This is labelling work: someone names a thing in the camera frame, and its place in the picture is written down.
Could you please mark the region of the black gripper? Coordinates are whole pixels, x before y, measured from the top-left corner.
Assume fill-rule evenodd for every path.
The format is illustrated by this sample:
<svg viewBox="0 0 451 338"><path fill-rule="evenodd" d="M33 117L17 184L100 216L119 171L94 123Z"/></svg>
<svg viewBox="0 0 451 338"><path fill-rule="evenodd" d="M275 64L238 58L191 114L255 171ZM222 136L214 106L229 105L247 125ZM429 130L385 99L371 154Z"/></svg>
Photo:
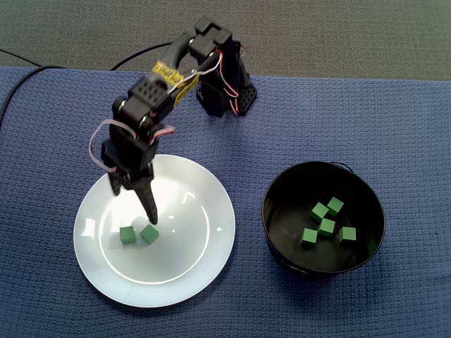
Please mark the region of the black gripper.
<svg viewBox="0 0 451 338"><path fill-rule="evenodd" d="M152 161L156 149L156 140L148 144L145 140L134 139L125 130L109 130L109 138L101 146L104 163L108 167L116 167L116 171L108 172L113 194L118 196L122 186L132 189L153 225L158 223L158 211L151 187L154 179Z"/></svg>

